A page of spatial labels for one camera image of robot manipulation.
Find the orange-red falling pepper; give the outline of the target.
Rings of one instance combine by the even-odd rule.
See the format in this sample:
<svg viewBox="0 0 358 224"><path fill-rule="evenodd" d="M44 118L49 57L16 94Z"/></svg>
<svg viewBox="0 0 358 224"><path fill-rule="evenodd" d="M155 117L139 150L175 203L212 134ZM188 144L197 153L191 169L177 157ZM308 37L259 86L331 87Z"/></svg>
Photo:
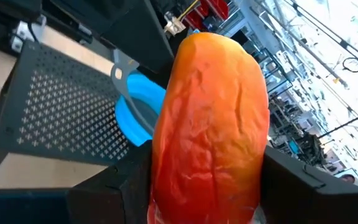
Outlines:
<svg viewBox="0 0 358 224"><path fill-rule="evenodd" d="M269 119L264 75L239 43L186 37L153 135L147 224L249 224Z"/></svg>

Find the black perforated metal stand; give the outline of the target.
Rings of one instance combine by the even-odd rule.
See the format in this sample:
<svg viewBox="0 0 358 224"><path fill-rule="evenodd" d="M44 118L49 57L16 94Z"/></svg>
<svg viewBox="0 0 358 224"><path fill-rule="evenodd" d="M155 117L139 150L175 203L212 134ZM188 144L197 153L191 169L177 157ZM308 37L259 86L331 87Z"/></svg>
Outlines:
<svg viewBox="0 0 358 224"><path fill-rule="evenodd" d="M28 41L0 92L0 164L10 153L110 166L132 144L121 131L111 79Z"/></svg>

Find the blue collapsible bowl grey rim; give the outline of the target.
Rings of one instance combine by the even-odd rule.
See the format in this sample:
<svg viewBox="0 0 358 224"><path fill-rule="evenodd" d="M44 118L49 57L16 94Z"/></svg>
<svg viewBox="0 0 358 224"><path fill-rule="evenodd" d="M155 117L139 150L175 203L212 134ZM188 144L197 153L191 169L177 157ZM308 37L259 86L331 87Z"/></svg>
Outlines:
<svg viewBox="0 0 358 224"><path fill-rule="evenodd" d="M116 120L125 137L140 146L152 139L165 89L138 71L139 63L121 50L112 51L112 60L111 79L120 93Z"/></svg>

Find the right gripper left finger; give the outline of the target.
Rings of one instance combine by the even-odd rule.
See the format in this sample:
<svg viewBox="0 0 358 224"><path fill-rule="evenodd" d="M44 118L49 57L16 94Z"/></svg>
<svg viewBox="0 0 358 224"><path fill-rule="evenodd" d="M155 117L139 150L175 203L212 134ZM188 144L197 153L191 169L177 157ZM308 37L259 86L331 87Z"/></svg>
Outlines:
<svg viewBox="0 0 358 224"><path fill-rule="evenodd" d="M68 192L71 224L147 224L152 143L133 147L114 165Z"/></svg>

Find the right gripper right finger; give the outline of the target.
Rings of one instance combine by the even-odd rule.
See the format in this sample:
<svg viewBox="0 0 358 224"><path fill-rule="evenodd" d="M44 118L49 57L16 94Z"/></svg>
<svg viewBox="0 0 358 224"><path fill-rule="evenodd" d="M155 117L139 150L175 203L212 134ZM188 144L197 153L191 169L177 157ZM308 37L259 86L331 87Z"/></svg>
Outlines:
<svg viewBox="0 0 358 224"><path fill-rule="evenodd" d="M261 207L268 224L358 224L358 186L266 147Z"/></svg>

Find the red storage bin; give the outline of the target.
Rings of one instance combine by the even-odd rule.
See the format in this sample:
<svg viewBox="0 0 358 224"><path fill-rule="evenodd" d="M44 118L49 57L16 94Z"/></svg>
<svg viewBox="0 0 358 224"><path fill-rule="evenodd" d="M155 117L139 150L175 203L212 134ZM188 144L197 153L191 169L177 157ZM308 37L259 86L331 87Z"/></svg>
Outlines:
<svg viewBox="0 0 358 224"><path fill-rule="evenodd" d="M192 29L216 32L228 18L228 12L225 0L195 0L180 20Z"/></svg>

